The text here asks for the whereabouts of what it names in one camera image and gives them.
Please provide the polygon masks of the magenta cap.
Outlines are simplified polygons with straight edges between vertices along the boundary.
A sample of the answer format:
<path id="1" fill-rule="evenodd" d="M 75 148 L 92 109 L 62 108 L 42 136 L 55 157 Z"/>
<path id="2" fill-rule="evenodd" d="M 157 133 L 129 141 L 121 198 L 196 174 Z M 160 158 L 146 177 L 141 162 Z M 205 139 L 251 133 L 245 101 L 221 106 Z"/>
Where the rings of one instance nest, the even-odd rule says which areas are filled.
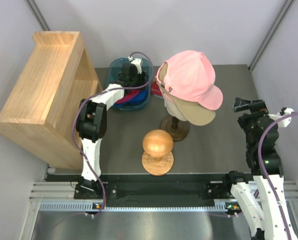
<path id="1" fill-rule="evenodd" d="M 126 94 L 126 96 L 124 96 L 122 99 L 116 101 L 115 104 L 116 105 L 124 104 L 124 103 L 130 101 L 131 99 L 133 99 L 134 97 L 136 97 L 140 92 L 141 92 L 140 89 L 132 89 L 129 93 Z"/>

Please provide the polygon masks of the blue cap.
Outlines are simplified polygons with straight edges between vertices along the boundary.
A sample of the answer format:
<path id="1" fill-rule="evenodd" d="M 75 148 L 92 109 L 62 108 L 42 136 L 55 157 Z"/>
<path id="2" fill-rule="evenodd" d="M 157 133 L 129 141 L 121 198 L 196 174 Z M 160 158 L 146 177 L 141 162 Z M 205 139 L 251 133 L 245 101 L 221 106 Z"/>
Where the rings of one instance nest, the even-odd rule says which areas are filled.
<path id="1" fill-rule="evenodd" d="M 116 104 L 115 103 L 114 106 L 115 107 L 133 107 L 133 106 L 137 106 L 137 105 L 143 103 L 146 100 L 147 94 L 148 94 L 148 90 L 147 89 L 143 89 L 133 99 L 125 102 L 124 104 Z"/>

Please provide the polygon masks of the pink cap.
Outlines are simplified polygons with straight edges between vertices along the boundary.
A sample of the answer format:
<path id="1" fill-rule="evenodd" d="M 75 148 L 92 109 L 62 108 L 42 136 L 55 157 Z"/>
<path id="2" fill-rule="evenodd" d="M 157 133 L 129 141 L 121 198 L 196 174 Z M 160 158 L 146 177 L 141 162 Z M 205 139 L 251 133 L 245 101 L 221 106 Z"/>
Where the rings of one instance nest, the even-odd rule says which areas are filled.
<path id="1" fill-rule="evenodd" d="M 187 102 L 198 103 L 211 110 L 218 110 L 223 103 L 223 93 L 215 85 L 216 72 L 203 52 L 185 50 L 179 52 L 164 62 L 167 65 L 163 78 L 156 81 L 171 96 Z"/>
<path id="2" fill-rule="evenodd" d="M 171 95 L 169 92 L 167 92 L 166 89 L 163 87 L 162 82 L 160 82 L 158 80 L 156 82 L 158 84 L 158 87 L 159 87 L 159 90 L 160 90 L 162 96 L 165 99 L 169 100 L 172 103 L 179 102 L 181 100 L 180 98 L 175 97 L 175 96 Z"/>

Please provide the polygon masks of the khaki cap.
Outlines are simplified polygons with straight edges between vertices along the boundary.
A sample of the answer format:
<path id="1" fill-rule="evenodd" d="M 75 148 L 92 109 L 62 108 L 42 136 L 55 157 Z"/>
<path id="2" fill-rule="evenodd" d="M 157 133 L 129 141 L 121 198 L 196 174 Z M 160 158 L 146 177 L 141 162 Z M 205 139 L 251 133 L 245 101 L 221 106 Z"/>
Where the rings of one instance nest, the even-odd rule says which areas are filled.
<path id="1" fill-rule="evenodd" d="M 161 82 L 163 83 L 167 71 L 168 64 L 167 62 L 164 62 L 158 69 L 155 80 L 161 80 Z M 216 117 L 215 111 L 209 110 L 201 106 L 197 102 L 190 102 L 180 99 L 180 101 L 176 101 L 175 104 L 181 111 L 181 113 L 186 117 L 187 122 L 190 122 L 191 124 L 196 126 L 205 126 L 211 123 Z"/>

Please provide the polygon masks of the round wooden hat stand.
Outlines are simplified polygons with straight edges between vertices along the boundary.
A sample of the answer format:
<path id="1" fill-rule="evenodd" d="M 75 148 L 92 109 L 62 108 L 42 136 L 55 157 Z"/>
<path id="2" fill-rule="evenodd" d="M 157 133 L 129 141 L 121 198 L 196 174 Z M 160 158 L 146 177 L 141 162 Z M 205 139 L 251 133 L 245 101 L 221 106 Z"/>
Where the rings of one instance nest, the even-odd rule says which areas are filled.
<path id="1" fill-rule="evenodd" d="M 153 176 L 167 174 L 174 164 L 173 146 L 174 141 L 168 132 L 161 129 L 148 132 L 142 141 L 143 168 Z"/>

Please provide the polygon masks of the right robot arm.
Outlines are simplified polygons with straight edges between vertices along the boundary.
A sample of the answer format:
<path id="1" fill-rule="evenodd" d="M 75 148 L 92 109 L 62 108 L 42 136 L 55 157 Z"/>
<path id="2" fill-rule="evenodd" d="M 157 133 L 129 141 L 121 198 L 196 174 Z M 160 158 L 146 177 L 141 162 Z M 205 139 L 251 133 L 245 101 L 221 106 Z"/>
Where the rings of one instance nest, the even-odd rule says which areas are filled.
<path id="1" fill-rule="evenodd" d="M 251 190 L 245 174 L 231 171 L 224 177 L 222 192 L 234 198 L 244 215 L 253 240 L 296 240 L 284 190 L 284 170 L 276 151 L 279 129 L 286 128 L 293 117 L 292 108 L 283 107 L 270 114 L 263 100 L 236 97 L 235 113 L 247 111 L 237 120 L 245 133 L 246 162 L 251 170 L 256 190 Z"/>

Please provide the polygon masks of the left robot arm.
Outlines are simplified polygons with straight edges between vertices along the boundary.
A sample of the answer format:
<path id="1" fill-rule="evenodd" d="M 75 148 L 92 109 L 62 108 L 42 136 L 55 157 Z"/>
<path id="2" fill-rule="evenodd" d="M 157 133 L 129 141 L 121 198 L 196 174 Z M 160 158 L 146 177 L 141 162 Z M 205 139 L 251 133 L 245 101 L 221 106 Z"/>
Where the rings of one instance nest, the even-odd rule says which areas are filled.
<path id="1" fill-rule="evenodd" d="M 122 107 L 128 111 L 140 109 L 148 99 L 150 78 L 143 68 L 143 59 L 123 60 L 112 64 L 113 77 L 105 90 L 82 99 L 75 117 L 75 130 L 81 140 L 83 169 L 75 187 L 75 198 L 104 198 L 104 183 L 100 179 L 100 148 L 107 131 L 107 111 Z"/>

